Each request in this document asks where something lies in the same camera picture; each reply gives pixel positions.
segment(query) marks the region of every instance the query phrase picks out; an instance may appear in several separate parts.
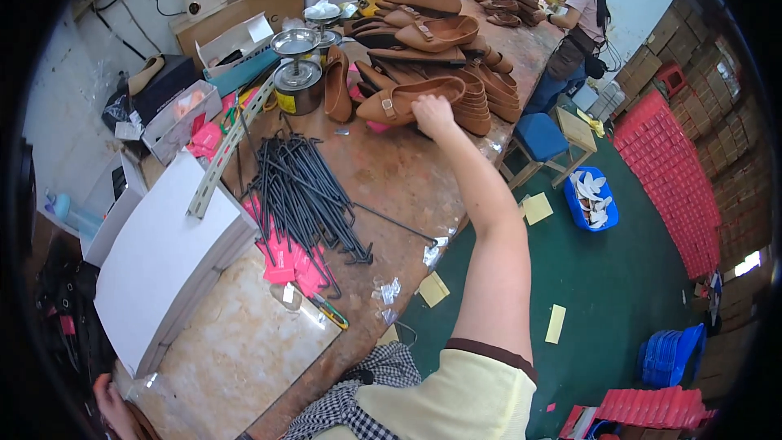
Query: blue plastic basket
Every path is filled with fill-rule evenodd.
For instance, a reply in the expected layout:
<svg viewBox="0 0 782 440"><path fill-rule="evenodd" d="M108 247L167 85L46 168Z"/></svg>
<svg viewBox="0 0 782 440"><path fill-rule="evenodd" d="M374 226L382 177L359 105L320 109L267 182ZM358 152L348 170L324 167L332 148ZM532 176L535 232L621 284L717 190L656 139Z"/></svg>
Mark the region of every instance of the blue plastic basket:
<svg viewBox="0 0 782 440"><path fill-rule="evenodd" d="M698 373L705 343L703 323L685 331L658 331L638 350L637 374L644 384L653 387L678 385L696 346L699 348L699 354L695 359L695 374Z"/></svg>
<svg viewBox="0 0 782 440"><path fill-rule="evenodd" d="M576 170L590 172L592 177L595 179L598 177L604 177L603 172L594 167L579 167ZM608 216L608 221L601 228L593 230L589 227L589 221L584 218L584 213L581 211L579 199L576 197L576 188L573 186L573 182L570 181L569 176L565 177L565 184L562 187L562 192L565 194L565 200L568 201L570 213L573 215L573 221L575 221L576 226L582 230L592 231L593 233L597 231L608 230L610 227L616 226L616 224L619 222L619 210L616 208L616 200L612 200L611 204L609 204L605 209L605 213ZM614 196L611 193L611 188L608 186L608 182L603 184L603 186L600 188L600 193L598 196L603 199L611 196L611 198L614 199Z"/></svg>

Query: marble surface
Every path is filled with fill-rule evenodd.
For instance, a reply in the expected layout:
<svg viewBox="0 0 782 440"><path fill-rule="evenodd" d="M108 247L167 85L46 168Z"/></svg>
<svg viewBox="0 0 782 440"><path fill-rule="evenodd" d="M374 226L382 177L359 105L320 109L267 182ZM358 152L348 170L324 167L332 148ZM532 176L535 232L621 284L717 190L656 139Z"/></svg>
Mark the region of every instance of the marble surface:
<svg viewBox="0 0 782 440"><path fill-rule="evenodd" d="M306 299L289 311L271 297L264 257L250 248L226 269L157 375L115 381L161 438L233 440L306 370L339 328Z"/></svg>

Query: metal glue pot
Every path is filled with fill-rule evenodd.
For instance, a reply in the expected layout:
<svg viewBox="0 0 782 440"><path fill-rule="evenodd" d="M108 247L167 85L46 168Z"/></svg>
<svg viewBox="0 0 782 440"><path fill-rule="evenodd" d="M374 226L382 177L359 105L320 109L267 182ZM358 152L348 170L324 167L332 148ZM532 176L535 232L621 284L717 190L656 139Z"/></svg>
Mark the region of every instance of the metal glue pot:
<svg viewBox="0 0 782 440"><path fill-rule="evenodd" d="M323 100L323 68L317 62L303 60L318 47L321 35L307 28L283 31L271 38L271 49L292 62L281 64L274 73L277 104L293 115L313 112Z"/></svg>
<svg viewBox="0 0 782 440"><path fill-rule="evenodd" d="M294 60L282 64L274 73L277 104L292 115L313 112L323 101L323 69L316 62Z"/></svg>

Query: stack of red boxes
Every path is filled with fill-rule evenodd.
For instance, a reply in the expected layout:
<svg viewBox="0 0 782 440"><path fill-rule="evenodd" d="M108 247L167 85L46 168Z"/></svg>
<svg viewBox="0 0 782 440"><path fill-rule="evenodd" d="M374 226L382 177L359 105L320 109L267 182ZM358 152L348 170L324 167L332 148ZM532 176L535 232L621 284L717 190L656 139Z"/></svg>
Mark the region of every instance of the stack of red boxes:
<svg viewBox="0 0 782 440"><path fill-rule="evenodd" d="M660 213L690 279L719 264L719 212L695 146L659 92L617 126L615 146Z"/></svg>

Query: red stool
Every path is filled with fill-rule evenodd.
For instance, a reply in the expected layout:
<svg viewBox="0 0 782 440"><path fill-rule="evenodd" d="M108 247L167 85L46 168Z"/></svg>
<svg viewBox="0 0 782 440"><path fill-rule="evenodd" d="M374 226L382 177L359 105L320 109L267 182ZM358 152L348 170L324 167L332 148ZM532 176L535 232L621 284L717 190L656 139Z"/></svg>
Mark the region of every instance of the red stool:
<svg viewBox="0 0 782 440"><path fill-rule="evenodd" d="M676 95L677 92L687 85L687 79L684 78L684 73L676 62L663 64L655 77L660 82L666 84L669 97Z"/></svg>

